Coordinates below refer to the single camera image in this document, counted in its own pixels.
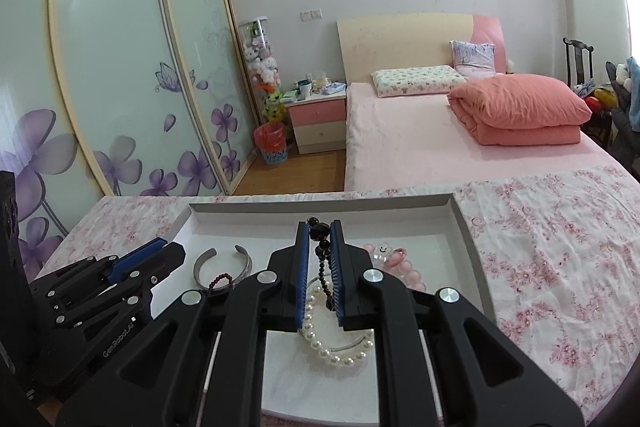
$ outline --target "black bead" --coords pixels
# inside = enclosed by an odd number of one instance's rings
[[[321,241],[322,239],[326,239],[329,236],[331,229],[329,225],[326,223],[318,223],[311,227],[309,231],[309,237],[312,241]]]

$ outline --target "white tray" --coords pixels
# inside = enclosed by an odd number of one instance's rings
[[[153,289],[156,317],[185,290],[195,288],[193,264],[215,247],[213,276],[242,269],[234,245],[252,257],[253,273],[265,269],[271,252],[295,242],[299,221],[340,219],[350,245],[389,243],[403,247],[429,293],[456,288],[495,321],[486,279],[462,214],[450,194],[379,200],[197,203],[180,214],[165,235],[184,246],[184,264]],[[308,278],[318,274],[311,242]],[[297,333],[270,331],[264,360],[262,410],[281,418],[326,425],[378,425],[376,363],[330,367]]]

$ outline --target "wooden floor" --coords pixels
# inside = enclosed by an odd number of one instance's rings
[[[279,165],[267,165],[258,154],[234,196],[340,192],[344,190],[346,151],[299,154],[293,147]]]

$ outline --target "pink drawer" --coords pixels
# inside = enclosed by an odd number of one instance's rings
[[[347,120],[345,99],[326,102],[305,103],[289,107],[289,116],[294,126],[314,125]]]

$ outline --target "wardrobe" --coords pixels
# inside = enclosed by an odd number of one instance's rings
[[[35,277],[104,195],[232,194],[258,122],[230,0],[0,0],[0,170]]]

